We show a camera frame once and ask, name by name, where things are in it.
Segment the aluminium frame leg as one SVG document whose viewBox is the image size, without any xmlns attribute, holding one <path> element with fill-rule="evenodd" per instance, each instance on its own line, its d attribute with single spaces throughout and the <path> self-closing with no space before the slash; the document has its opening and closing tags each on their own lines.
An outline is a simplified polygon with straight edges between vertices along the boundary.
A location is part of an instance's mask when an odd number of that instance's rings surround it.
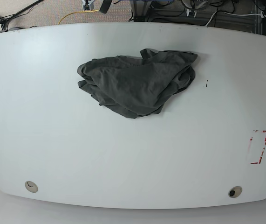
<svg viewBox="0 0 266 224">
<path fill-rule="evenodd" d="M 148 20 L 148 10 L 152 4 L 152 0 L 130 0 L 132 11 L 132 21 L 145 22 Z"/>
</svg>

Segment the dark grey T-shirt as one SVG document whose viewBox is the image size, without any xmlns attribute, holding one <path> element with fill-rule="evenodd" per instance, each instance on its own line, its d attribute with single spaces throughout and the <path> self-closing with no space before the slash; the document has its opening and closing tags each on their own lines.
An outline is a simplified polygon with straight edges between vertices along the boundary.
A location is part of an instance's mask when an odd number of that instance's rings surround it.
<svg viewBox="0 0 266 224">
<path fill-rule="evenodd" d="M 195 79 L 191 52 L 143 49 L 140 57 L 93 59 L 77 69 L 78 82 L 101 106 L 126 118 L 159 114 L 165 102 Z"/>
</svg>

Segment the red tape rectangle marking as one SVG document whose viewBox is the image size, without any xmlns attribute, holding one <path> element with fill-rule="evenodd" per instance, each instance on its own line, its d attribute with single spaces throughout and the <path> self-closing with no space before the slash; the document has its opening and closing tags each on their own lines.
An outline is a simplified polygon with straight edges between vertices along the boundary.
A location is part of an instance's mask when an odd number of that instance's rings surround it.
<svg viewBox="0 0 266 224">
<path fill-rule="evenodd" d="M 248 161 L 251 165 L 261 163 L 266 148 L 266 130 L 253 130 L 249 141 Z"/>
</svg>

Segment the black cylinder object on floor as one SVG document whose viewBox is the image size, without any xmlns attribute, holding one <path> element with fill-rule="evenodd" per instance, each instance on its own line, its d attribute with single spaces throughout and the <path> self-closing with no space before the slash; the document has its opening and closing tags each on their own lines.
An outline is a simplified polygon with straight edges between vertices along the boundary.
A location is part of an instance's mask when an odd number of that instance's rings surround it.
<svg viewBox="0 0 266 224">
<path fill-rule="evenodd" d="M 112 0 L 103 0 L 99 12 L 101 12 L 102 14 L 106 14 L 110 8 L 111 3 Z"/>
</svg>

